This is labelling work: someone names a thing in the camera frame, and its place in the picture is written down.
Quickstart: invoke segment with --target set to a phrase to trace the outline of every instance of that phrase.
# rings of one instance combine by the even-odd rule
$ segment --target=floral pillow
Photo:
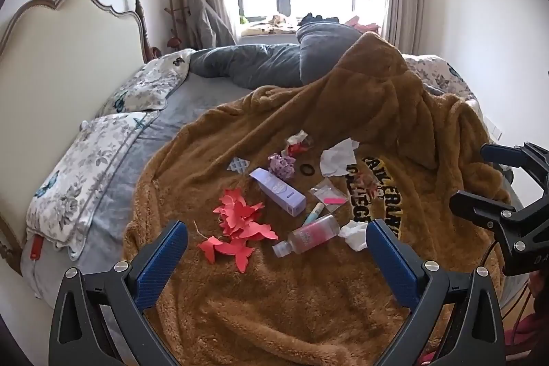
[[[27,231],[79,258],[95,209],[126,152],[160,112],[108,115],[84,122],[76,140],[32,197]]]
[[[436,55],[403,55],[408,68],[421,80],[445,94],[455,94],[464,100],[476,100],[467,83],[454,68]]]
[[[164,109],[166,98],[185,81],[193,53],[185,49],[145,64],[109,97],[96,117]]]

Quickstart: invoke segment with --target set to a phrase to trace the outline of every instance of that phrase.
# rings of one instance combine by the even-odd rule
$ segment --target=clear plastic bottle
[[[292,252],[297,254],[303,253],[337,236],[339,229],[336,218],[331,214],[326,214],[313,223],[291,232],[287,241],[273,245],[274,253],[279,258]]]

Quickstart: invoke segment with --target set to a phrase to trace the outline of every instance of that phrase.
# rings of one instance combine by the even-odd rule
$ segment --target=black hair tie
[[[301,174],[307,175],[307,176],[311,176],[315,174],[315,169],[312,167],[312,164],[308,164],[308,163],[303,163],[299,167],[299,171],[301,172]]]

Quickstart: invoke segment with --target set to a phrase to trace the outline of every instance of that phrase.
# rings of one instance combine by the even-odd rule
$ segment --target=wall outlet
[[[492,120],[490,120],[488,117],[484,117],[484,123],[486,124],[486,127],[488,128],[488,133],[492,136],[492,138],[496,141],[499,141],[501,136],[503,135],[503,132],[499,130],[499,128],[492,123]]]

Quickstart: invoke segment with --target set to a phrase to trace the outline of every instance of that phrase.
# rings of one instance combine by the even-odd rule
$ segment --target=lavender product box
[[[263,168],[257,168],[250,173],[250,176],[257,180],[259,188],[261,188],[267,196],[278,203],[279,206],[293,217],[297,217],[297,215],[305,209],[305,196],[269,171]]]

